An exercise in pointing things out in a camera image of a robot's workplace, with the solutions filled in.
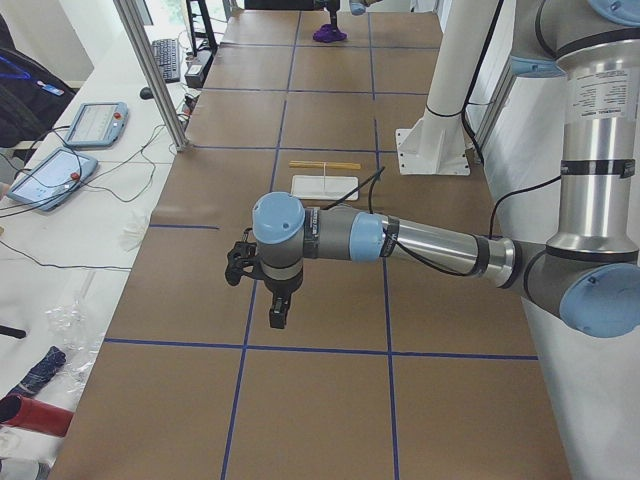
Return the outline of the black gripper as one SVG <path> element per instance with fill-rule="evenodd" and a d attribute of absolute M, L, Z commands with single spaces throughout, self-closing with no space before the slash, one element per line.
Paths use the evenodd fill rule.
<path fill-rule="evenodd" d="M 289 311 L 289 299 L 302 285 L 303 262 L 280 268 L 260 263 L 265 275 L 264 283 L 274 295 L 269 309 L 269 324 L 274 329 L 284 329 Z"/>

